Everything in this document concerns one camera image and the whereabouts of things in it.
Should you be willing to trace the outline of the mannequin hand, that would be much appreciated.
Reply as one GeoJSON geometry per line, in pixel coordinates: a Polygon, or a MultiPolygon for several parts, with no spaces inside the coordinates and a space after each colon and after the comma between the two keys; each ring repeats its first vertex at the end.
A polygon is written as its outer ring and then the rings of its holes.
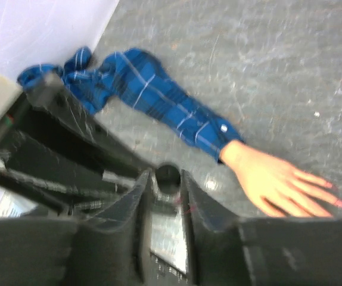
{"type": "Polygon", "coordinates": [[[240,141],[228,143],[220,159],[235,173],[248,199],[268,216],[330,217],[314,198],[342,209],[342,200],[326,191],[332,183],[240,141]]]}

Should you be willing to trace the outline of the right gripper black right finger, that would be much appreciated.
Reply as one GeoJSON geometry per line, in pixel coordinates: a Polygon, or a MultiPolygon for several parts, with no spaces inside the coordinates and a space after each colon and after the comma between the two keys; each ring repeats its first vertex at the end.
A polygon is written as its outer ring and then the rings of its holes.
{"type": "Polygon", "coordinates": [[[181,173],[193,285],[342,285],[342,219],[240,217],[181,173]]]}

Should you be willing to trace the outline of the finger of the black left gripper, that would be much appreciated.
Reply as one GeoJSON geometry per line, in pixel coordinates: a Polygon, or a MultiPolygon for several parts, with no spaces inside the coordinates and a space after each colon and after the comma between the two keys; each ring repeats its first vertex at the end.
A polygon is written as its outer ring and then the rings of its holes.
{"type": "Polygon", "coordinates": [[[60,78],[50,73],[25,88],[39,140],[50,149],[99,174],[137,177],[150,164],[101,125],[60,78]]]}
{"type": "Polygon", "coordinates": [[[2,130],[0,175],[29,198],[95,216],[132,187],[135,155],[104,131],[2,130]]]}

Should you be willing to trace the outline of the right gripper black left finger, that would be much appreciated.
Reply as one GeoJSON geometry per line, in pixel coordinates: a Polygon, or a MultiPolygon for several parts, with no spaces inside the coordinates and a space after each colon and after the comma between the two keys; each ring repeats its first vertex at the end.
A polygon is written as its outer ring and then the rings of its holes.
{"type": "Polygon", "coordinates": [[[94,220],[0,218],[0,285],[145,285],[152,190],[144,171],[94,220]]]}

